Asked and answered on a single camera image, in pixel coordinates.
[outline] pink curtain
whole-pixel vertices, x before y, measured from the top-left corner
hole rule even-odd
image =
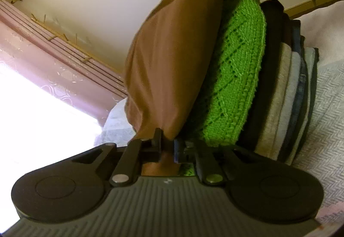
[[[0,0],[0,63],[104,125],[109,111],[127,96],[122,78],[94,59],[85,61],[87,55],[63,40],[48,41],[52,36]]]

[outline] green knitted sweater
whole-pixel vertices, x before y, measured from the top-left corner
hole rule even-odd
[[[224,0],[214,52],[184,137],[209,146],[235,144],[257,87],[265,32],[259,0]]]

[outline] herringbone pattern fabric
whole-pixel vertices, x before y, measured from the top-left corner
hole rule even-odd
[[[320,222],[344,222],[344,60],[318,69],[307,140],[293,163],[322,183]]]

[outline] brown cloth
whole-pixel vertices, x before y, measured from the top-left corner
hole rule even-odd
[[[126,115],[136,138],[182,129],[200,91],[223,0],[162,0],[134,37],[125,64]]]

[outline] bright light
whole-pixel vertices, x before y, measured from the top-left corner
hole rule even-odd
[[[0,232],[19,219],[13,184],[25,173],[93,148],[101,127],[0,63]]]

